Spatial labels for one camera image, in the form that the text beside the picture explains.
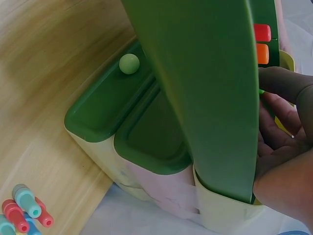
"red button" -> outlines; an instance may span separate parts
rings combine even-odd
[[[255,23],[254,34],[255,34],[255,40],[257,42],[270,42],[271,41],[270,26],[267,24]]]

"wooden floor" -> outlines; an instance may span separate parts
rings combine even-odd
[[[119,0],[0,0],[0,202],[28,185],[55,218],[44,235],[79,234],[112,183],[63,119],[133,39]]]

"toy marker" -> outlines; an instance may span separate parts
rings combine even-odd
[[[38,197],[35,197],[35,201],[38,203],[38,205],[41,207],[41,215],[36,218],[44,227],[49,228],[54,224],[53,217],[46,211],[45,204],[39,200]]]
[[[5,200],[2,204],[2,211],[19,232],[27,233],[29,231],[29,224],[24,218],[23,211],[14,200]]]
[[[29,231],[27,235],[43,235],[36,227],[35,221],[32,217],[29,216],[26,212],[24,212],[24,217],[26,221],[29,223]]]
[[[34,193],[26,185],[16,185],[12,194],[19,207],[25,210],[30,217],[38,218],[40,216],[41,207],[35,201]]]
[[[14,225],[5,218],[4,214],[0,214],[0,234],[16,235]]]

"red cap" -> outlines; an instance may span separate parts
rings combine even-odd
[[[41,209],[45,209],[46,210],[45,204],[38,197],[35,197],[35,201],[41,207]]]
[[[5,200],[2,203],[2,211],[19,232],[27,233],[29,231],[29,224],[24,218],[24,213],[14,200]]]
[[[41,223],[44,227],[49,228],[53,225],[54,219],[53,217],[46,211],[45,204],[39,200],[38,197],[35,197],[35,201],[38,203],[38,205],[41,207],[41,215],[36,218],[39,223]]]

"green plastic door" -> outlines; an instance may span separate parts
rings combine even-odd
[[[122,0],[209,190],[250,203],[258,73],[247,0]]]

